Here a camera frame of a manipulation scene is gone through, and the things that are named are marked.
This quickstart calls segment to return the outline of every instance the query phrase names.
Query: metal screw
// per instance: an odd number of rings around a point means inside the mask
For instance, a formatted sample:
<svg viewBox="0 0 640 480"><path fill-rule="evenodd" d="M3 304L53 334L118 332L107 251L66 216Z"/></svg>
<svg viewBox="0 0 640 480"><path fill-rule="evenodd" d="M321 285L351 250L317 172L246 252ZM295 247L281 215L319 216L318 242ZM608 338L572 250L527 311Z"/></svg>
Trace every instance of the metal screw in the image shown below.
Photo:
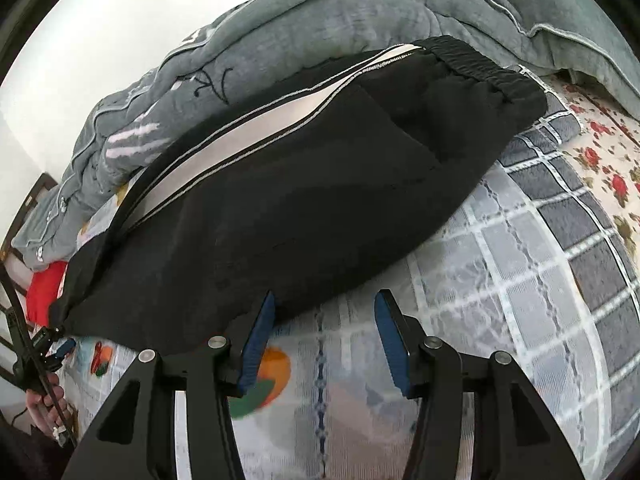
<svg viewBox="0 0 640 480"><path fill-rule="evenodd" d="M156 358L156 353L153 350L143 350L138 355L138 359L141 363L149 363Z"/></svg>
<svg viewBox="0 0 640 480"><path fill-rule="evenodd" d="M209 348L222 348L226 345L226 338L223 335L215 335L209 339L207 344L209 345Z"/></svg>
<svg viewBox="0 0 640 480"><path fill-rule="evenodd" d="M442 346L442 339L434 335L430 335L427 336L427 339L424 340L424 345L427 348L431 348L431 350L437 350Z"/></svg>
<svg viewBox="0 0 640 480"><path fill-rule="evenodd" d="M500 350L499 352L495 353L495 361L501 365L508 365L509 363L511 363L511 356L507 354L507 352L503 352L502 350Z"/></svg>

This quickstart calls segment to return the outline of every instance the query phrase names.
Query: human hand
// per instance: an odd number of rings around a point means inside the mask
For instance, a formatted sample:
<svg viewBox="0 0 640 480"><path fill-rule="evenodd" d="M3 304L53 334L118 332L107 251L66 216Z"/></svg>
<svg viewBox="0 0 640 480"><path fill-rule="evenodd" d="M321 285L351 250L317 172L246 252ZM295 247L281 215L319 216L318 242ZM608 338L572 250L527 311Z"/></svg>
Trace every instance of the human hand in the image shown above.
<svg viewBox="0 0 640 480"><path fill-rule="evenodd" d="M53 386L53 393L58 400L60 409L63 410L65 418L69 420L71 412L68 403L64 399L65 391L60 386L60 378L52 373L47 374L47 377ZM51 397L47 395L43 398L33 390L27 390L26 405L36 427L45 435L53 438L53 427L62 426L62 420L53 405Z"/></svg>

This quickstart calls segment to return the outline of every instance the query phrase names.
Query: red fabric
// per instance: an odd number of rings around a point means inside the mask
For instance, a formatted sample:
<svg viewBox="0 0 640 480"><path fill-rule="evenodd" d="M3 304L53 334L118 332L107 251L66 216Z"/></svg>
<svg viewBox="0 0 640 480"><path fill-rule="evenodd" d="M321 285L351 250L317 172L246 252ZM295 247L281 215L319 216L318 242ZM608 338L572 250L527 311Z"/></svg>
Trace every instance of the red fabric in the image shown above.
<svg viewBox="0 0 640 480"><path fill-rule="evenodd" d="M40 326L49 324L49 307L58 297L66 262L53 262L42 272L34 272L27 291L27 320Z"/></svg>

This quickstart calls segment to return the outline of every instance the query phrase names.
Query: bed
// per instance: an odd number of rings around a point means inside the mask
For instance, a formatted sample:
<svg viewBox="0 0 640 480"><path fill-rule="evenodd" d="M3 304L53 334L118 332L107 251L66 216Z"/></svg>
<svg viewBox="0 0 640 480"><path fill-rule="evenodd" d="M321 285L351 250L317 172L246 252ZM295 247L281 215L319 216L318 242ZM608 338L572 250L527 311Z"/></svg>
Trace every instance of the bed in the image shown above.
<svg viewBox="0 0 640 480"><path fill-rule="evenodd" d="M458 351L512 352L588 479L606 478L620 462L640 424L640 124L602 88L558 76L545 83L548 113L522 137L530 158L505 152L433 238L275 330L257 385L230 402L247 478L401 476L417 405L400 396L385 365L372 318L383 287ZM134 182L82 228L78 247L104 231ZM499 237L513 243L496 250ZM62 371L81 434L136 356L100 341L113 356L98 377L90 372L97 342L80 338ZM470 473L470 410L467 399L459 478ZM179 420L177 435L186 435ZM184 438L176 449L180 467Z"/></svg>

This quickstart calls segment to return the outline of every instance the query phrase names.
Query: gray comforter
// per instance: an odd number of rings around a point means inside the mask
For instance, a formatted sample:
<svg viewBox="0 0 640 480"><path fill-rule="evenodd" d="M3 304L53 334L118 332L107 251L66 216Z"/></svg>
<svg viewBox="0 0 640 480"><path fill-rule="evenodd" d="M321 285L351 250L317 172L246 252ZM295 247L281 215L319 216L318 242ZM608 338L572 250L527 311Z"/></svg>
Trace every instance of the gray comforter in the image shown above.
<svg viewBox="0 0 640 480"><path fill-rule="evenodd" d="M195 124L304 67L443 34L503 66L594 76L640 118L640 65L593 0L251 0L94 107L13 245L33 269L68 259L83 223Z"/></svg>

